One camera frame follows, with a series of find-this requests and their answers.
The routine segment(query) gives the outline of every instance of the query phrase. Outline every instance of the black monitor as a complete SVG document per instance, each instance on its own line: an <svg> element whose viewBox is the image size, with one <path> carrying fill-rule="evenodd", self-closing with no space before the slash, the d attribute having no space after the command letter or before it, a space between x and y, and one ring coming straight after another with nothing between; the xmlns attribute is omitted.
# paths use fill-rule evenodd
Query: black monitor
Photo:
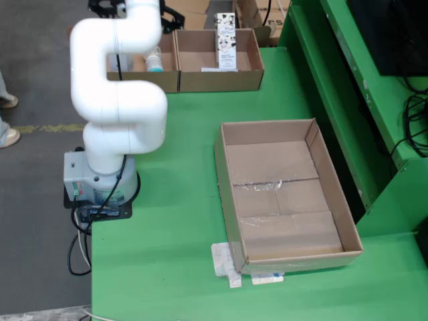
<svg viewBox="0 0 428 321"><path fill-rule="evenodd" d="M428 76L427 0L348 0L381 75Z"/></svg>

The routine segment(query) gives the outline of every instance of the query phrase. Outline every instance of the white product box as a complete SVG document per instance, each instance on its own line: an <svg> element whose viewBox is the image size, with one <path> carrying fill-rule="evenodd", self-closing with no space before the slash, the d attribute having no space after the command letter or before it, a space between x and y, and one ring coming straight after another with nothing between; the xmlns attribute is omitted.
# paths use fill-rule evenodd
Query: white product box
<svg viewBox="0 0 428 321"><path fill-rule="evenodd" d="M220 69L237 69L235 14L215 15L215 51Z"/></svg>

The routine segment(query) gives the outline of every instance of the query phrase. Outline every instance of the white paper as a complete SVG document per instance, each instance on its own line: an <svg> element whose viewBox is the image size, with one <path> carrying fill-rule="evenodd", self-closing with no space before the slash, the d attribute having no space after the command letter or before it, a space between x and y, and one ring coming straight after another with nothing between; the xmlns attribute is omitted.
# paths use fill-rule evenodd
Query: white paper
<svg viewBox="0 0 428 321"><path fill-rule="evenodd" d="M211 244L211 253L213 254L215 275L219 277L227 276L230 288L240 288L242 279L233 266L229 243Z"/></svg>

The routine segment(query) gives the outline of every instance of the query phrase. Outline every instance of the open cardboard box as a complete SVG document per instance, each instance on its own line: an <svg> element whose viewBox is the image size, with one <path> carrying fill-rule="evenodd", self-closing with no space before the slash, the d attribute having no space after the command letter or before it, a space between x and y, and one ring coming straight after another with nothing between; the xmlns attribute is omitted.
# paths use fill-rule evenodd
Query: open cardboard box
<svg viewBox="0 0 428 321"><path fill-rule="evenodd" d="M163 34L159 42L159 47L162 52L163 72L147 72L144 57L142 55L135 55L133 71L122 72L122 79L146 80L158 85L164 92L178 92L179 61L174 34ZM107 79L119 80L119 73L110 71L109 61L107 61Z"/></svg>
<svg viewBox="0 0 428 321"><path fill-rule="evenodd" d="M259 90L264 66L253 30L236 29L238 72L201 72L218 68L214 30L176 30L180 92Z"/></svg>
<svg viewBox="0 0 428 321"><path fill-rule="evenodd" d="M263 21L268 13L268 0L237 0L235 4L239 27L253 28L260 47L277 46L284 26L291 0L272 1L267 23Z"/></svg>
<svg viewBox="0 0 428 321"><path fill-rule="evenodd" d="M315 120L222 124L215 162L237 272L333 268L362 253Z"/></svg>

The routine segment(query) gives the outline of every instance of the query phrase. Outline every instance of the green table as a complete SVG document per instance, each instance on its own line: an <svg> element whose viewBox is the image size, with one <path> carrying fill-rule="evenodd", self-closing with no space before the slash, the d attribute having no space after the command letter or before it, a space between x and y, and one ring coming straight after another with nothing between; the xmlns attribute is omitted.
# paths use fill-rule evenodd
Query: green table
<svg viewBox="0 0 428 321"><path fill-rule="evenodd" d="M171 94L167 139L137 156L133 216L93 226L92 307L115 320L428 320L428 272L409 233L365 237L346 268L229 289L211 244L227 241L213 143L221 122L311 118L322 102L302 60L261 50L259 92Z"/></svg>

